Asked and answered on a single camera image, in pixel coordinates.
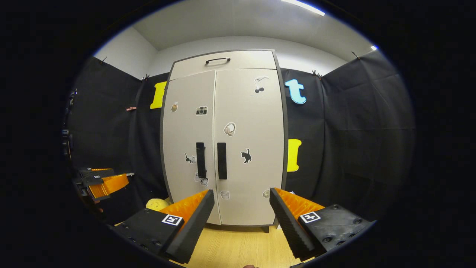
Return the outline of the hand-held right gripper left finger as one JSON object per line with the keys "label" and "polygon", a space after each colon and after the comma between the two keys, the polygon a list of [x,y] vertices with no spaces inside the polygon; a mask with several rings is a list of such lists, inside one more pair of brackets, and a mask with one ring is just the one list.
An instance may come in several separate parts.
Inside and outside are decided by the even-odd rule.
{"label": "hand-held right gripper left finger", "polygon": [[144,208],[114,226],[113,231],[149,255],[185,264],[192,257],[214,204],[213,190],[204,190],[159,211]]}

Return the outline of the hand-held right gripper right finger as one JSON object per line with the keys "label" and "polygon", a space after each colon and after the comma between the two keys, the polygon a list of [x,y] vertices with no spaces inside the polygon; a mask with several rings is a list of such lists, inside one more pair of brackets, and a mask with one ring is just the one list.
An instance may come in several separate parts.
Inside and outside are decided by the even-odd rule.
{"label": "hand-held right gripper right finger", "polygon": [[301,261],[336,251],[373,226],[341,205],[324,207],[276,187],[269,202],[293,256]]}

